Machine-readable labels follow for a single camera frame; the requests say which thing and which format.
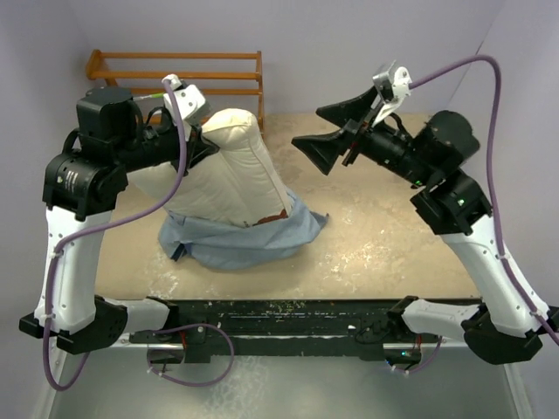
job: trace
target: blue fabric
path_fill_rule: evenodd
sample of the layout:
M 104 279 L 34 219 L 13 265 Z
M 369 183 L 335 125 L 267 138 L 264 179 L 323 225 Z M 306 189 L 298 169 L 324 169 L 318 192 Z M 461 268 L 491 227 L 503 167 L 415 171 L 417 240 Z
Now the blue fabric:
M 241 228 L 168 211 L 159 231 L 159 243 L 167 256 L 178 260 L 190 256 L 210 268 L 243 269 L 292 256 L 311 243 L 328 221 L 307 208 L 290 189 L 293 202 L 288 218 Z

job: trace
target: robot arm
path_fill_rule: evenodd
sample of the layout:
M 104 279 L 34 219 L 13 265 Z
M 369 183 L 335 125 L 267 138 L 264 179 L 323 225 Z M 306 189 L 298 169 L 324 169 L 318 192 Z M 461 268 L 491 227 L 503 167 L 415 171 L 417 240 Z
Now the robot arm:
M 409 297 L 392 310 L 392 325 L 463 340 L 493 364 L 531 359 L 542 346 L 542 324 L 535 314 L 556 330 L 557 310 L 535 293 L 510 255 L 508 262 L 536 313 L 509 280 L 497 251 L 491 204 L 460 168 L 480 148 L 472 127 L 462 115 L 442 111 L 411 138 L 393 114 L 410 94 L 409 72 L 393 63 L 373 81 L 361 96 L 317 110 L 339 131 L 296 137 L 292 143 L 324 175 L 339 155 L 346 155 L 344 166 L 365 155 L 421 189 L 411 198 L 416 212 L 454 251 L 483 298 L 480 306 L 451 306 Z M 389 115 L 398 129 L 384 121 Z
M 188 168 L 217 150 L 203 141 L 200 122 L 209 112 L 204 96 L 170 75 L 171 88 L 189 141 Z M 63 238 L 109 223 L 117 195 L 128 185 L 127 173 L 175 161 L 179 155 L 177 127 L 168 94 L 163 96 L 162 125 L 144 127 L 132 93 L 103 87 L 78 102 L 79 129 L 72 131 L 63 153 L 45 171 L 43 200 L 47 205 L 48 248 Z M 79 140 L 80 148 L 74 148 Z M 111 346 L 122 333 L 159 330 L 173 317 L 173 306 L 157 299 L 116 301 L 94 295 L 103 231 L 77 238 L 58 255 L 52 289 L 52 335 L 58 346 L 81 354 Z M 41 337 L 45 326 L 45 295 L 51 258 L 47 255 L 41 298 L 20 329 Z

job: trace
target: wooden shelf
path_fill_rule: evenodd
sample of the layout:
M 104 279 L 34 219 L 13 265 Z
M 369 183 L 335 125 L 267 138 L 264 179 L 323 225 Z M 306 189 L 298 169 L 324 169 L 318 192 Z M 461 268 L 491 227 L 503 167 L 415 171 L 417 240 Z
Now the wooden shelf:
M 107 65 L 107 58 L 123 59 L 222 59 L 222 60 L 254 60 L 254 72 L 173 72 L 169 69 L 160 71 L 111 71 Z M 258 96 L 258 122 L 260 132 L 264 136 L 264 89 L 262 86 L 262 53 L 258 52 L 101 52 L 93 50 L 86 66 L 86 75 L 91 80 L 103 79 L 108 86 L 118 86 L 117 79 L 163 79 L 174 73 L 180 79 L 189 80 L 249 80 L 255 81 L 253 88 L 205 88 L 201 89 L 205 95 L 212 96 Z M 131 87 L 133 94 L 146 95 L 162 93 L 160 88 Z

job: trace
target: white wall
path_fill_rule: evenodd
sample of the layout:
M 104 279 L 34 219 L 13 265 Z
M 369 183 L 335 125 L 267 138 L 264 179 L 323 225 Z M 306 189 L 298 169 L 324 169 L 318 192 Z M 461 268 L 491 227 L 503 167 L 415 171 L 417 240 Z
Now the white wall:
M 559 3 L 508 0 L 480 52 L 495 56 L 503 92 L 494 148 L 494 177 L 505 239 L 536 291 L 559 305 Z M 463 113 L 487 144 L 493 74 L 489 65 L 470 67 L 450 108 Z M 483 180 L 485 149 L 467 166 Z M 559 347 L 549 339 L 522 366 L 539 419 L 556 418 Z
M 2 417 L 28 418 L 46 384 L 39 340 L 17 330 L 45 268 L 45 166 L 76 125 L 87 44 L 65 0 L 0 2 L 0 371 Z
M 70 2 L 89 43 L 101 50 L 260 49 L 266 112 L 294 113 L 363 93 L 374 71 L 393 59 L 419 78 L 475 53 L 503 0 Z M 441 79 L 428 93 L 418 93 L 404 110 L 445 106 L 463 71 Z M 254 100 L 247 98 L 212 98 L 212 103 L 254 110 Z

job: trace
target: gray floor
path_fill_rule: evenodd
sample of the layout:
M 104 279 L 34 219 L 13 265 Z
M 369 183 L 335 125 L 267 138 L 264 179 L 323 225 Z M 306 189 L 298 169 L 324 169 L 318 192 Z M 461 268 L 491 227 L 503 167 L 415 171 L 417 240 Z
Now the gray floor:
M 147 374 L 145 348 L 91 355 L 83 375 L 58 393 L 51 419 L 207 418 L 517 418 L 503 367 L 467 349 L 445 347 L 424 371 L 405 377 L 385 363 L 350 358 L 238 358 L 212 388 L 185 388 Z M 203 381 L 227 360 L 173 366 L 170 374 Z M 65 366 L 62 382 L 75 367 Z

